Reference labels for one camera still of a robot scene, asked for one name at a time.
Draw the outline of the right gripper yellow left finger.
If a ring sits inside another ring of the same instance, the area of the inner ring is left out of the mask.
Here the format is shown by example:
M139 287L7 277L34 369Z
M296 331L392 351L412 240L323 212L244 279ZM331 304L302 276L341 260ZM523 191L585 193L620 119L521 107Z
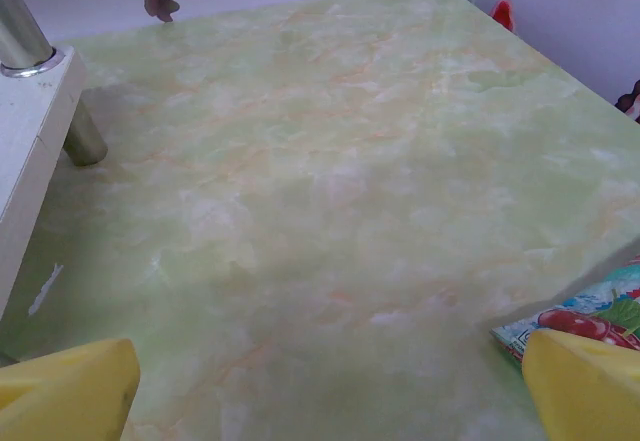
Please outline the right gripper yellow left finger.
M139 382L129 339L0 367L0 441L120 441Z

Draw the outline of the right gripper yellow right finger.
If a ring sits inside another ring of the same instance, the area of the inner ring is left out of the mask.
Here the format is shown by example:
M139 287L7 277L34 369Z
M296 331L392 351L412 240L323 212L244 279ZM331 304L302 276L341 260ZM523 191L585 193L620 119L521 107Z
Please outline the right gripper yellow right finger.
M538 330L522 372L550 441L640 441L640 351Z

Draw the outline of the white two-tier shelf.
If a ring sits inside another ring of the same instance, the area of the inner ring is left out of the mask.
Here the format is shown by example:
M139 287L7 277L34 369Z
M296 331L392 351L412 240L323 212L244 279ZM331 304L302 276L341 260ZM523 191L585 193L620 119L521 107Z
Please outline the white two-tier shelf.
M108 152L85 81L79 54L52 46L24 0L0 0L0 318L60 155L88 166Z

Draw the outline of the teal Fox's candy bag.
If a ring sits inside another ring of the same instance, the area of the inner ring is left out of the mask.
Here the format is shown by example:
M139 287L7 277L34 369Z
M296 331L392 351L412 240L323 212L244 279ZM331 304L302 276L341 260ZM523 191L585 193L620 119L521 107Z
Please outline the teal Fox's candy bag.
M530 335L552 329L640 351L640 254L564 302L499 326L491 335L521 362Z

